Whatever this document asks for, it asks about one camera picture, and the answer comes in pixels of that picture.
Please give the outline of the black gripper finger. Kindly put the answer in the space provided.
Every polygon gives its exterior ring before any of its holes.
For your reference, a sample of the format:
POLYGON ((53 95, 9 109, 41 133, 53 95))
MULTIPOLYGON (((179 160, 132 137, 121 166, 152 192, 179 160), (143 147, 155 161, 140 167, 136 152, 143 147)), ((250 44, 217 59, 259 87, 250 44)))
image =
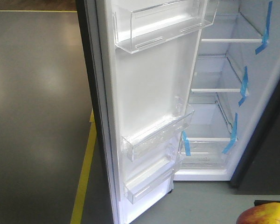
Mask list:
POLYGON ((255 200, 254 201, 254 206, 259 206, 263 204, 268 204, 268 203, 280 203, 279 201, 274 201, 274 200, 255 200))

